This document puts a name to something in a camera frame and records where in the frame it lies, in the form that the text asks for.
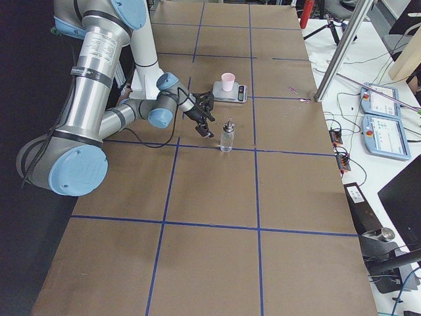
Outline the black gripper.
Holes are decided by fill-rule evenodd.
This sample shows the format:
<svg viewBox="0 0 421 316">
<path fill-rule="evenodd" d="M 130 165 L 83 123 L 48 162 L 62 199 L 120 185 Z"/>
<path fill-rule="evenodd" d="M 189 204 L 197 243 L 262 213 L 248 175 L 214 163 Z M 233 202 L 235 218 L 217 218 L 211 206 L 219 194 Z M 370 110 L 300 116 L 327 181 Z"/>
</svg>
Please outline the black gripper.
<svg viewBox="0 0 421 316">
<path fill-rule="evenodd" d="M 201 137 L 213 137 L 213 133 L 209 130 L 207 125 L 207 119 L 209 119 L 211 122 L 215 121 L 215 118 L 211 113 L 211 103 L 209 100 L 197 98 L 195 100 L 194 106 L 186 112 L 186 115 L 197 123 L 195 129 L 201 135 Z"/>
</svg>

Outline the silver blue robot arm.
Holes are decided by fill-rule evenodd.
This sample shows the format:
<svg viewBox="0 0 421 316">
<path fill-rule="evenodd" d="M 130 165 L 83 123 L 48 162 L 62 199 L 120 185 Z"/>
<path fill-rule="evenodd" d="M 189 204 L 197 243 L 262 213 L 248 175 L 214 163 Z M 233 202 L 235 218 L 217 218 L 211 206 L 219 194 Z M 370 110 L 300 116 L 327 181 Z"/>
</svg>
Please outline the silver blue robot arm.
<svg viewBox="0 0 421 316">
<path fill-rule="evenodd" d="M 54 18 L 58 32 L 81 39 L 82 47 L 58 119 L 17 155 L 16 169 L 24 183 L 62 196 L 92 192 L 108 169 L 104 139 L 139 119 L 163 129 L 181 111 L 200 135 L 212 136 L 208 121 L 213 95 L 192 94 L 175 75 L 161 70 L 145 1 L 55 1 Z M 135 90 L 108 109 L 126 46 L 134 58 Z"/>
</svg>

